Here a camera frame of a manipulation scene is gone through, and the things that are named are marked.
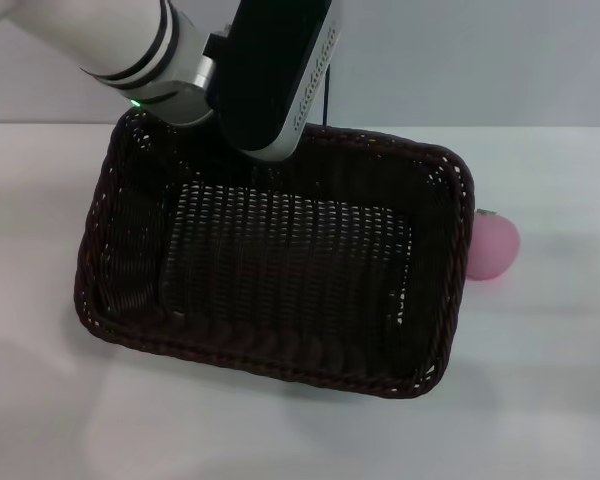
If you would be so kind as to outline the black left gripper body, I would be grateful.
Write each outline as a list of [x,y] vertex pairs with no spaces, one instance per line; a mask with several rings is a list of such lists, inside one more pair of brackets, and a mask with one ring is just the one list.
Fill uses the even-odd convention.
[[212,109],[234,148],[261,161],[292,155],[341,27],[339,1],[239,4],[212,78]]

